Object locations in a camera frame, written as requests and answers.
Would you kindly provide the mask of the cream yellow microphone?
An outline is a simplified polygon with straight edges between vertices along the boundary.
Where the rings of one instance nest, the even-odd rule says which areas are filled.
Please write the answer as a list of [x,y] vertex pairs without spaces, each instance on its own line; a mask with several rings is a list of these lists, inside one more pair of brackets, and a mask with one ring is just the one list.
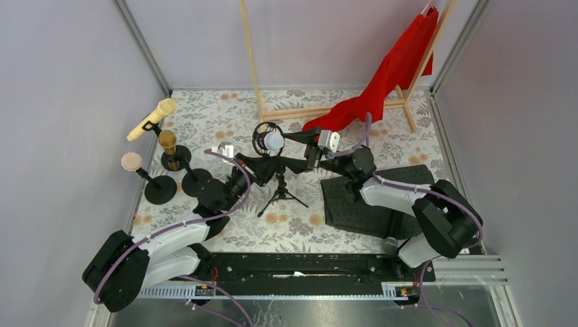
[[164,118],[172,115],[177,109],[177,106],[176,101],[172,98],[166,98],[160,101],[156,108],[128,133],[127,140],[129,142],[135,141],[146,131],[152,130],[154,125],[158,125]]

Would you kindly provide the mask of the black round-base mic stand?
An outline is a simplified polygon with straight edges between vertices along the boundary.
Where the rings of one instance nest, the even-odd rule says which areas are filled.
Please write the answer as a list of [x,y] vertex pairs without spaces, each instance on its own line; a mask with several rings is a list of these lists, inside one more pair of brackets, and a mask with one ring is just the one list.
[[151,204],[165,204],[171,201],[177,193],[177,183],[171,176],[156,176],[153,178],[142,168],[137,169],[136,173],[147,181],[144,196]]

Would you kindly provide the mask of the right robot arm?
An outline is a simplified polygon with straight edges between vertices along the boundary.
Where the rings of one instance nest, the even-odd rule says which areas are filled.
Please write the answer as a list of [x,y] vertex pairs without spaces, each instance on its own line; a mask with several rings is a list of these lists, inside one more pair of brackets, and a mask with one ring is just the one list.
[[391,181],[376,174],[369,140],[338,151],[339,134],[319,127],[297,133],[272,131],[262,145],[281,153],[287,140],[307,145],[303,160],[284,159],[296,173],[322,168],[349,178],[349,191],[368,206],[380,206],[413,216],[421,233],[397,249],[397,257],[417,268],[438,257],[455,258],[483,237],[483,221],[468,201],[446,180],[432,185]]

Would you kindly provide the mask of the pink microphone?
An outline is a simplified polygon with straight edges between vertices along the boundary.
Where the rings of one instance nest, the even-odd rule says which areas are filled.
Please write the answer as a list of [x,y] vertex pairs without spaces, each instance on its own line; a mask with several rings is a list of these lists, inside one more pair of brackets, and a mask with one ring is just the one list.
[[127,171],[135,172],[142,167],[142,157],[138,153],[126,153],[121,158],[121,166]]

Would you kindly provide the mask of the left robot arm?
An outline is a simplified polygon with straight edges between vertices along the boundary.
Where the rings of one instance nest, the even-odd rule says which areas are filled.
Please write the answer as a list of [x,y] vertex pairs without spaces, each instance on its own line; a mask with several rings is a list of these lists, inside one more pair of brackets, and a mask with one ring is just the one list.
[[82,274],[95,303],[114,313],[152,285],[215,272],[213,254],[202,242],[224,229],[229,215],[247,201],[252,184],[266,185],[279,167],[272,157],[237,154],[230,162],[233,168],[226,182],[205,169],[188,168],[182,188],[198,204],[184,220],[141,236],[119,230],[108,237]]

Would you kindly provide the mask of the white microphone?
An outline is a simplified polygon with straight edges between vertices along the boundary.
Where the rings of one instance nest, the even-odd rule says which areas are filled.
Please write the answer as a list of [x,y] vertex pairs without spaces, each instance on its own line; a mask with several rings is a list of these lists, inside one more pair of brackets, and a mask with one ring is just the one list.
[[278,131],[269,131],[262,138],[262,143],[268,151],[280,151],[284,148],[284,137]]

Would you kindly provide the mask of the gold microphone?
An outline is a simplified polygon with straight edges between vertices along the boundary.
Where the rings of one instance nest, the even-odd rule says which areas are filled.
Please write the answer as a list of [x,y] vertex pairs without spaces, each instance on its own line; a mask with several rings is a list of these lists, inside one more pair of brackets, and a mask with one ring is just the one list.
[[166,129],[162,130],[158,136],[159,145],[163,148],[161,163],[170,171],[179,170],[180,163],[178,159],[177,137],[175,134]]

